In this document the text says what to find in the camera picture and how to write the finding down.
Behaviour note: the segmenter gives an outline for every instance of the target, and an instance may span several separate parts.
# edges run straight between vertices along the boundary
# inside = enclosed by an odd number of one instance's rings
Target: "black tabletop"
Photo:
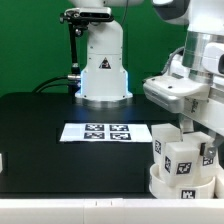
[[[144,95],[129,106],[97,110],[67,94],[12,93],[0,98],[1,198],[151,197],[152,143],[72,142],[67,122],[151,125],[171,114]]]

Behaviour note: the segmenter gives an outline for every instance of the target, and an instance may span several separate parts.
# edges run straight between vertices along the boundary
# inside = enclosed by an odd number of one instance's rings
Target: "green backdrop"
[[[66,0],[0,1],[0,95],[30,92],[39,83],[70,72],[67,25],[59,14],[72,7]],[[123,8],[113,8],[120,22]],[[160,71],[168,55],[183,46],[186,27],[167,24],[153,11],[150,0],[130,7],[124,24],[124,67],[129,89],[142,93],[142,79]],[[78,40],[81,68],[86,63],[86,37]],[[51,89],[66,92],[65,87]]]

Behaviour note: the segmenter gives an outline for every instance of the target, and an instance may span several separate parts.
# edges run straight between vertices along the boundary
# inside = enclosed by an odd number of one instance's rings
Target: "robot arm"
[[[223,182],[224,177],[218,174],[216,154],[224,136],[221,112],[224,111],[223,3],[223,0],[152,0],[164,21],[189,24],[183,56],[175,56],[164,75],[149,78],[143,85],[149,100],[173,113],[181,113],[182,131],[167,125],[152,127],[156,164],[150,171],[150,190],[158,198],[167,197],[160,193],[161,189],[173,194],[172,198],[197,198],[200,191],[197,187],[205,177],[217,178],[216,183]],[[193,120],[207,127],[209,134],[193,132]],[[191,176],[191,180],[185,179],[184,170],[189,171],[187,176]],[[213,183],[205,198],[209,194],[213,197],[214,189],[219,189],[215,191],[216,196],[222,197],[223,188],[223,185],[217,187]]]
[[[128,73],[122,65],[123,30],[114,21],[109,6],[129,6],[143,0],[72,0],[76,8],[61,15],[70,31],[72,55],[71,80],[80,81],[81,89],[75,93],[78,103],[91,107],[118,107],[128,104],[132,93],[128,91]],[[75,37],[88,31],[87,64],[76,74],[77,53]]]

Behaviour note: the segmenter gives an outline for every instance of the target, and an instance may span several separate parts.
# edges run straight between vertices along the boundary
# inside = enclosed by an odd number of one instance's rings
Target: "white cube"
[[[224,199],[224,170],[221,166],[219,166],[216,176],[215,195],[220,199]]]
[[[211,143],[214,141],[211,136],[206,135],[202,132],[194,132],[183,135],[183,141],[193,144],[198,149],[201,149],[202,143]],[[213,159],[206,158],[204,156],[199,156],[197,162],[197,174],[195,176],[195,181],[198,182],[198,178],[204,179],[216,176],[219,168],[219,158],[218,153]]]
[[[154,162],[161,166],[166,143],[181,141],[180,129],[172,124],[152,125],[152,138]]]
[[[191,186],[199,149],[186,142],[171,142],[165,147],[161,178],[170,186]]]

